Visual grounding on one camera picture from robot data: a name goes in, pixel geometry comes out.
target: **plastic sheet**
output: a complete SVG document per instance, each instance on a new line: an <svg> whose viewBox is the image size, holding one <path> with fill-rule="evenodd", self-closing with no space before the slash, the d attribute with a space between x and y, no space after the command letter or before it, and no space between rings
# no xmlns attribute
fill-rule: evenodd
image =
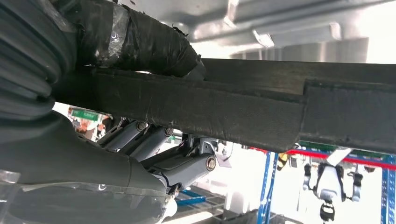
<svg viewBox="0 0 396 224"><path fill-rule="evenodd" d="M120 6L114 6L113 9L113 29L109 43L109 58L119 58L122 45L127 36L128 11Z"/></svg>
<svg viewBox="0 0 396 224"><path fill-rule="evenodd" d="M173 198L151 189L66 182L22 185L0 181L7 206L1 224L155 224Z"/></svg>

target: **black tape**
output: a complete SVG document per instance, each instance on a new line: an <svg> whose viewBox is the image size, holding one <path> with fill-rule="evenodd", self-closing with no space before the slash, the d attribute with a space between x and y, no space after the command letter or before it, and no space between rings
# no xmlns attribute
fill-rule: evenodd
<svg viewBox="0 0 396 224"><path fill-rule="evenodd" d="M56 7L79 27L81 65L183 77L199 62L183 33L126 6L121 8L106 0L74 0L73 5L61 0ZM114 52L117 44L122 44L120 52Z"/></svg>
<svg viewBox="0 0 396 224"><path fill-rule="evenodd" d="M47 0L0 1L0 124L51 112L51 84L74 69L73 27Z"/></svg>

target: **black hose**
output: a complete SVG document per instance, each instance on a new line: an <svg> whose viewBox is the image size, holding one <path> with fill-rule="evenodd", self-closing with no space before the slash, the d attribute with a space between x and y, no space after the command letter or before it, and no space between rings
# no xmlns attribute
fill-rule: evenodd
<svg viewBox="0 0 396 224"><path fill-rule="evenodd" d="M73 70L76 33L61 30L54 13L46 0L0 0L0 119L48 114L50 85Z"/></svg>

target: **blue metal frame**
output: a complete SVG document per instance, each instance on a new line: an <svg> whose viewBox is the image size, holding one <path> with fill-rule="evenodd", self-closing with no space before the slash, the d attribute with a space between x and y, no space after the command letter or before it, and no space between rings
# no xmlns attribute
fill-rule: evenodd
<svg viewBox="0 0 396 224"><path fill-rule="evenodd" d="M396 164L396 157L385 158L388 164ZM395 223L395 180L396 171L382 169L381 224Z"/></svg>
<svg viewBox="0 0 396 224"><path fill-rule="evenodd" d="M316 149L310 149L310 148L304 148L304 149L298 149L301 151L312 151L315 153L325 153L321 150L316 150ZM277 158L278 154L275 155L275 159L273 160L273 172L272 172L272 177L271 177L271 183L269 187L269 192L267 194L267 197L265 197L265 189L267 186L267 181L268 181L268 173L270 169L270 152L267 152L267 158L265 162L265 172L264 172L264 178L263 178L263 184L262 184L262 192L261 192L261 204L257 213L257 224L263 224L263 221L265 221L265 224L269 223L269 215L270 215L270 210L271 210L271 198L272 198L272 191L274 187L274 179L275 179L275 173L276 173L276 166L277 166ZM348 157L350 158L358 158L361 160L365 161L375 161L375 162L381 162L383 164L396 164L396 156L394 155L388 155L385 158L383 158L382 161L374 160L369 157L365 156L359 156L359 155L349 155ZM396 171L394 170L388 170L388 169L382 169L382 195L381 195L381 224L395 224L395 183L396 181Z"/></svg>
<svg viewBox="0 0 396 224"><path fill-rule="evenodd" d="M257 224L262 224L263 221L265 222L265 224L269 223L269 215L270 215L270 210L271 210L271 198L272 198L272 191L273 191L274 182L275 182L275 172L276 172L277 161L278 161L278 154L275 154L274 160L272 161L273 170L272 170L272 175L271 175L271 183L269 186L267 197L265 197L265 188L267 186L268 171L269 171L270 163L271 163L271 152L266 153L264 179L262 182L262 191L261 191L261 198L260 198L261 203L260 203L259 210L257 212Z"/></svg>
<svg viewBox="0 0 396 224"><path fill-rule="evenodd" d="M206 197L199 195L197 193L194 193L190 190L184 190L181 191L180 194L185 194L187 196L190 196L192 198L189 199L184 199L184 200L176 200L176 204L178 206L187 206L187 205L191 205L191 204L198 204L198 203L202 203L206 201Z"/></svg>

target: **red bar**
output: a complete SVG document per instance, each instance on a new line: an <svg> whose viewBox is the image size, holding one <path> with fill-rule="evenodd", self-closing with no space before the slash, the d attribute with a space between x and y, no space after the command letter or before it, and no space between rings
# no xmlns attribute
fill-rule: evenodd
<svg viewBox="0 0 396 224"><path fill-rule="evenodd" d="M299 151L299 150L294 150L294 149L288 151L287 154L300 154L300 155L306 155L306 156L310 156L310 157L324 158L324 159L328 157L328 155L324 154L324 153ZM368 165L368 166L381 167L381 168L384 168L384 169L396 170L396 165L382 163L380 161L378 161L378 162L365 161L365 160L360 160L360 159L350 158L350 157L344 158L343 161L351 162L351 163L357 163L357 164L362 164L362 165Z"/></svg>
<svg viewBox="0 0 396 224"><path fill-rule="evenodd" d="M256 147L250 147L250 149L253 149L253 150L256 150L256 151L260 151L260 152L263 152L263 153L267 153L268 152L267 150L256 148Z"/></svg>

